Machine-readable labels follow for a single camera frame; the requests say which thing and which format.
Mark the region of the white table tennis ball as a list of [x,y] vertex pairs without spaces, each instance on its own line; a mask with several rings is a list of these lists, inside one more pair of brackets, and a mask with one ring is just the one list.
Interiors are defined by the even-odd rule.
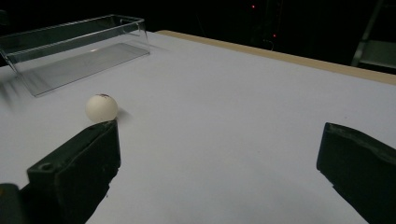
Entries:
[[85,112],[92,122],[113,120],[117,117],[119,107],[114,98],[106,94],[95,94],[86,106]]

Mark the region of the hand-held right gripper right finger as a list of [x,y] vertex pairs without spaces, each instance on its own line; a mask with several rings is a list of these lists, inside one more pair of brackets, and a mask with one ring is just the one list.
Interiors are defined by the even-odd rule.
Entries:
[[369,224],[396,224],[396,149],[326,123],[317,169]]

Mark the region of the metal stand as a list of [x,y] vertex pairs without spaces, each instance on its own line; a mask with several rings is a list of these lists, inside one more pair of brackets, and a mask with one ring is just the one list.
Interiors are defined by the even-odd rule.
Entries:
[[386,0],[376,0],[373,13],[362,33],[351,61],[351,66],[396,75],[396,41],[371,38],[380,12],[387,5]]

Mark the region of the clear plastic box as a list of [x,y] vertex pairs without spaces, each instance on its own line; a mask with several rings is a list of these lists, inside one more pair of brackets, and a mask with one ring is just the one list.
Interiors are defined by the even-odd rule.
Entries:
[[33,96],[148,54],[145,21],[115,14],[0,37],[0,55]]

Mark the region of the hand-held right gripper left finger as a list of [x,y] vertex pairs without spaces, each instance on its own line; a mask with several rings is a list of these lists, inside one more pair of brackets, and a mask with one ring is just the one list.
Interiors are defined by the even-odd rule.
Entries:
[[118,123],[94,124],[27,169],[22,190],[33,224],[85,224],[120,168]]

